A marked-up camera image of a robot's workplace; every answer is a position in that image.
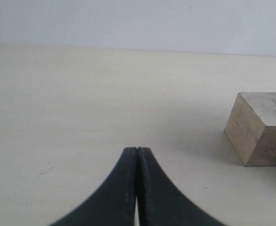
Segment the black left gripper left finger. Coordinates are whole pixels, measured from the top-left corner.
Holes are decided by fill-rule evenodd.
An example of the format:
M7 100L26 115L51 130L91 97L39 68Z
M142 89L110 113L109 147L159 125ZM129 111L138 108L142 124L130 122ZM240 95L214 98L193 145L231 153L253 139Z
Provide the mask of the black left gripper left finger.
M133 226L137 148L123 150L115 167L82 204L53 226Z

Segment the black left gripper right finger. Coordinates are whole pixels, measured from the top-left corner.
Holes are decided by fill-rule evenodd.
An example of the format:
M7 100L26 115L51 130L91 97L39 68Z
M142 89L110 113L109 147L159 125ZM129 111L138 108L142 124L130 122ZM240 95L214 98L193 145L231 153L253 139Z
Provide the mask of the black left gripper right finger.
M141 226L222 226L168 178L150 148L137 149L136 197Z

